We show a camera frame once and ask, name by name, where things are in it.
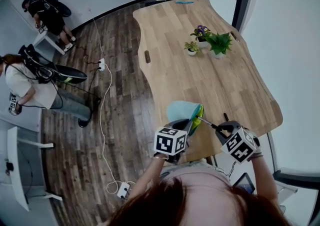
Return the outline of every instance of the white t-shirt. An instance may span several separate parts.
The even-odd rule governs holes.
[[[23,72],[23,74],[10,65],[7,67],[5,81],[11,92],[22,98],[32,86],[35,89],[35,94],[25,105],[50,109],[57,95],[57,85],[51,82],[39,84],[38,80],[32,80],[36,78],[35,75],[23,63],[14,63],[12,65]]]

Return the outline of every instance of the small succulent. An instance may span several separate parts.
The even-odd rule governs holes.
[[[226,54],[227,49],[231,51],[230,45],[232,39],[230,38],[230,33],[225,33],[222,35],[211,34],[211,36],[207,36],[205,40],[211,45],[211,49],[216,55],[223,53]]]
[[[189,50],[195,51],[197,53],[200,52],[200,49],[199,49],[197,43],[193,42],[193,41],[191,41],[190,43],[185,42],[184,49],[189,49]]]
[[[195,40],[199,39],[205,41],[206,37],[209,37],[211,34],[210,29],[206,26],[199,25],[194,29],[194,33],[191,33],[190,36],[195,36]]]

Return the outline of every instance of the person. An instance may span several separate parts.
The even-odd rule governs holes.
[[[41,27],[41,21],[47,29],[56,36],[60,36],[62,42],[65,44],[64,51],[67,52],[73,47],[67,35],[74,42],[76,37],[72,34],[71,30],[66,26],[64,19],[58,14],[53,7],[46,9],[41,0],[24,0],[22,8],[25,12],[29,11],[35,20],[35,27]]]
[[[155,154],[108,226],[290,225],[280,210],[277,187],[260,148],[249,158],[257,195],[231,186],[228,177],[202,161],[173,166],[160,179],[167,159],[166,154]]]
[[[80,127],[88,125],[91,110],[82,98],[58,88],[54,82],[39,83],[23,62],[20,55],[6,54],[0,57],[0,76],[4,72],[7,86],[12,94],[19,97],[16,113],[23,106],[40,107],[69,113],[78,118]]]

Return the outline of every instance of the wooden floor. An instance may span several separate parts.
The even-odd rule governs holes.
[[[132,13],[144,6],[138,3],[113,12],[96,21],[105,62],[112,72],[112,86],[102,108],[102,129],[106,136],[104,155],[116,180],[136,181],[150,161],[149,150],[154,136],[154,103],[150,87],[138,63],[140,29]],[[79,84],[88,90],[101,58],[98,34],[94,23],[87,24],[76,35],[76,45],[65,56],[55,56],[57,64],[74,67],[88,75]],[[98,71],[92,87],[103,98],[110,84],[107,70]],[[83,92],[66,86],[72,93]],[[52,200],[52,207],[61,226],[96,226],[107,221],[123,202],[108,194],[106,186],[111,173],[102,157],[103,137],[99,112],[93,114],[86,128],[78,119],[49,110],[42,112],[42,142],[55,143],[43,152],[43,168],[47,188],[63,197]]]

